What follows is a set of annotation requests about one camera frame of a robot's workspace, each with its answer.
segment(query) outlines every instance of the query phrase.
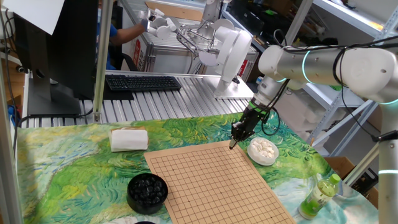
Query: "black keyboard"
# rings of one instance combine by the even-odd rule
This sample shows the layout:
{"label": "black keyboard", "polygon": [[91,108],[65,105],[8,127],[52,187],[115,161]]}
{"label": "black keyboard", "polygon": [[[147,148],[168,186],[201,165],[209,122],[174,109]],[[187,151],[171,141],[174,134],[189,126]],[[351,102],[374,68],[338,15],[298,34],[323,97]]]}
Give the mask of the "black keyboard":
{"label": "black keyboard", "polygon": [[127,77],[125,75],[106,75],[105,80],[112,91],[181,89],[181,85],[174,77]]}

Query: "green tablecloth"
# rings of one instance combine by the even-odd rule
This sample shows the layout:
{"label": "green tablecloth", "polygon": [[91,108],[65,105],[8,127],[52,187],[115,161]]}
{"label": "green tablecloth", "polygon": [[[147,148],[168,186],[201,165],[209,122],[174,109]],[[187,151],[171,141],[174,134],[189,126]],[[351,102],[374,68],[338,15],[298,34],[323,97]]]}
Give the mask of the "green tablecloth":
{"label": "green tablecloth", "polygon": [[[239,114],[203,118],[89,124],[56,128],[28,128],[18,133],[17,171],[26,223],[127,223],[150,219],[170,222],[165,207],[152,217],[135,213],[126,202],[127,184],[137,174],[150,172],[144,151],[111,152],[108,132],[125,126],[145,126],[157,151],[230,139],[231,122]],[[277,119],[266,129],[272,132]],[[254,166],[290,214],[307,222],[297,211],[317,179],[333,173],[327,162],[282,123],[275,136],[265,136],[260,125],[250,139],[240,142],[246,152],[254,137],[270,139],[279,157],[270,167]],[[377,221],[377,210],[359,193],[341,185],[336,196],[314,219],[323,223]]]}

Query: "bottle label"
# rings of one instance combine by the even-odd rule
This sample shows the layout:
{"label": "bottle label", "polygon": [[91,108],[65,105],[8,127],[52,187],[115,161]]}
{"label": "bottle label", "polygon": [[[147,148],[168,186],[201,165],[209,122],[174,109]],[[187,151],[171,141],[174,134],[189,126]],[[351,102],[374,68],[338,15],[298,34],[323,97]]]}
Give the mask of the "bottle label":
{"label": "bottle label", "polygon": [[312,193],[307,197],[306,201],[313,212],[318,213],[323,206],[330,201],[331,197],[322,193],[318,187],[315,187]]}

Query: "green plastic bottle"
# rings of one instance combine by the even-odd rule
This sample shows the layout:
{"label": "green plastic bottle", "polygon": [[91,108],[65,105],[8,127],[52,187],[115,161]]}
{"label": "green plastic bottle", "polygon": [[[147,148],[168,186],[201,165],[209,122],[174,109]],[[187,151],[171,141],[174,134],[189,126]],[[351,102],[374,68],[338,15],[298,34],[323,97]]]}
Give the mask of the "green plastic bottle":
{"label": "green plastic bottle", "polygon": [[338,192],[338,182],[340,177],[332,174],[329,179],[322,179],[314,187],[310,195],[301,203],[298,208],[300,214],[306,219],[313,219]]}

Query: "black bowl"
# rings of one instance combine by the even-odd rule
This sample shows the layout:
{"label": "black bowl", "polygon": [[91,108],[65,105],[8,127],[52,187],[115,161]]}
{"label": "black bowl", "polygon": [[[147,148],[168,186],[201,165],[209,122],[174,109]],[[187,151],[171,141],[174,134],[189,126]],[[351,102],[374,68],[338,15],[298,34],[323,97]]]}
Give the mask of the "black bowl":
{"label": "black bowl", "polygon": [[127,203],[137,213],[150,215],[162,208],[169,193],[166,182],[155,174],[139,174],[127,186]]}

